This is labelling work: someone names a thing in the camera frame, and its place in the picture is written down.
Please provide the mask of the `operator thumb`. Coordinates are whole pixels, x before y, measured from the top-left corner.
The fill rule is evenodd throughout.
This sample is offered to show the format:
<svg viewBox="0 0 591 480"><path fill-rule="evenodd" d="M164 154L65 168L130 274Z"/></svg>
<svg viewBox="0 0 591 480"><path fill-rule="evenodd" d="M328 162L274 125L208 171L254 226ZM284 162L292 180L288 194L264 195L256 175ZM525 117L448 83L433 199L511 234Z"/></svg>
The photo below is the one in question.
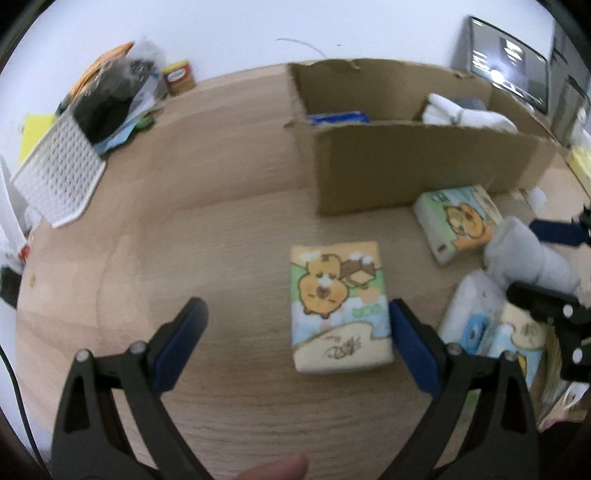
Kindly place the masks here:
<svg viewBox="0 0 591 480"><path fill-rule="evenodd" d="M303 480L307 476L309 464L304 454L290 454L246 470L236 480Z"/></svg>

